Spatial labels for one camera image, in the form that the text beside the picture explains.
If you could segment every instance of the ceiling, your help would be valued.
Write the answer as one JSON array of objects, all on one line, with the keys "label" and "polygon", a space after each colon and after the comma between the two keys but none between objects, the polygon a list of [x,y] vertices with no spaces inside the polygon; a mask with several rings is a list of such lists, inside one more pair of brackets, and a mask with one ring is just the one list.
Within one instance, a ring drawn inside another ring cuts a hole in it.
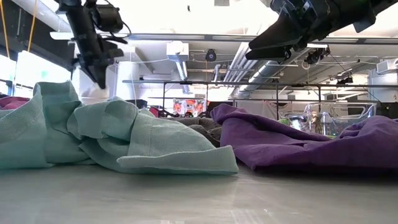
[{"label": "ceiling", "polygon": [[[28,12],[33,12],[34,0],[13,0]],[[53,12],[57,10],[54,0],[40,0],[38,17],[56,30],[65,31],[65,18],[55,20]],[[270,10],[260,0],[230,0],[229,7],[214,6],[214,0],[110,0],[116,7],[120,7],[122,19],[130,26],[134,33],[174,33],[174,34],[239,34],[256,35],[267,29],[277,19],[277,14]],[[398,13],[398,4],[390,7],[377,16],[376,23],[360,34],[355,33],[353,26],[345,27],[332,33],[331,37],[397,37],[398,24],[391,18]],[[166,45],[170,41],[130,40],[128,47],[136,47],[142,61],[158,61],[166,59]],[[206,69],[214,68],[217,63],[230,65],[239,49],[239,42],[199,42],[189,43],[190,60],[187,62],[189,70],[203,72],[188,72],[188,78],[207,80],[212,78]],[[205,52],[215,49],[217,62],[205,63]],[[375,67],[381,57],[398,57],[398,46],[395,45],[330,45],[333,57],[327,57],[322,63],[330,66],[316,65],[309,70],[302,68],[305,56],[297,59],[293,64],[298,67],[284,67],[284,75],[280,82],[297,83],[325,83],[330,77],[336,76],[344,69],[357,68],[357,71]],[[148,63],[152,74],[142,70],[141,75],[167,75],[176,69],[175,63],[161,61]],[[252,74],[248,73],[243,81]]]}]

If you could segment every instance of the purple towel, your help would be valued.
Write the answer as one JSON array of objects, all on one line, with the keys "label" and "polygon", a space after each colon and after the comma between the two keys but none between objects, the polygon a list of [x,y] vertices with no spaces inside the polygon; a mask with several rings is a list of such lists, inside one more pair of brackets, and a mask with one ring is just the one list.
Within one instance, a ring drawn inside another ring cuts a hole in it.
[{"label": "purple towel", "polygon": [[373,116],[331,140],[277,121],[220,105],[211,112],[222,124],[221,146],[251,169],[284,165],[398,168],[398,122]]},{"label": "purple towel", "polygon": [[24,97],[17,96],[8,96],[0,99],[0,110],[14,110],[25,103],[27,103],[30,99]]}]

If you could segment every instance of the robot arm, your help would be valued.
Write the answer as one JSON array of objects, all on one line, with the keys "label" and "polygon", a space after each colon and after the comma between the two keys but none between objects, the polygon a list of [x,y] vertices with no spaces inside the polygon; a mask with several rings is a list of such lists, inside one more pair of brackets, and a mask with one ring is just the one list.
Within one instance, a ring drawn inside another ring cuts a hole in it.
[{"label": "robot arm", "polygon": [[290,58],[291,48],[303,50],[313,40],[350,24],[356,32],[373,25],[376,16],[398,0],[272,0],[277,22],[249,43],[248,60]]},{"label": "robot arm", "polygon": [[[102,89],[106,88],[106,67],[113,63],[113,58],[123,56],[123,51],[107,40],[127,43],[113,35],[123,28],[119,9],[111,4],[97,5],[96,0],[87,0],[84,5],[81,5],[81,0],[55,1],[59,3],[58,13],[67,16],[73,40],[80,51],[73,63],[78,62],[93,82]],[[103,38],[96,33],[95,27],[111,36]]]}]

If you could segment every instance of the metal rail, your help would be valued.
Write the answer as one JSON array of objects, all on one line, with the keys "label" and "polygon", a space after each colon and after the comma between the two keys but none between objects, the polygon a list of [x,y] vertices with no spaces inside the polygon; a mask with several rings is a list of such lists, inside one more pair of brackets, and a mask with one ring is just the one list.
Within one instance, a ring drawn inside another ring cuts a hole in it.
[{"label": "metal rail", "polygon": [[[250,42],[255,35],[223,35],[223,34],[154,34],[142,33],[129,36],[130,40],[181,40],[211,42]],[[312,44],[344,44],[344,45],[397,45],[398,38],[387,37],[326,37]]]},{"label": "metal rail", "polygon": [[[132,83],[131,80],[123,80],[123,83]],[[322,100],[322,94],[321,90],[322,87],[355,87],[355,88],[398,88],[398,85],[331,85],[331,84],[310,84],[310,83],[251,83],[251,82],[205,82],[205,81],[162,81],[162,80],[138,80],[134,81],[134,83],[158,83],[158,84],[163,84],[163,110],[165,108],[165,99],[170,99],[166,98],[166,85],[167,84],[180,84],[180,85],[194,85],[194,84],[199,84],[199,85],[206,85],[206,105],[208,101],[208,87],[209,85],[259,85],[259,86],[274,86],[275,87],[275,93],[276,93],[276,110],[277,110],[277,119],[279,119],[279,102],[280,101],[299,101],[299,100],[279,100],[279,87],[280,86],[291,86],[291,87],[306,87],[306,86],[312,86],[312,87],[317,87],[318,88],[318,102],[328,102],[327,100]],[[251,99],[230,99],[234,103],[237,100],[251,100]]]}]

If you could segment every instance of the teal cloth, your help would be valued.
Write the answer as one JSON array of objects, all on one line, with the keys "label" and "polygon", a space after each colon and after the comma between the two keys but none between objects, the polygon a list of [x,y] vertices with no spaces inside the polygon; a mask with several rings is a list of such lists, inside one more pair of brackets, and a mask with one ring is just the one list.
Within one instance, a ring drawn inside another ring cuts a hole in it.
[{"label": "teal cloth", "polygon": [[36,84],[33,98],[0,111],[0,168],[99,164],[124,173],[236,174],[231,146],[215,148],[176,121],[112,98],[82,105],[70,82]]}]

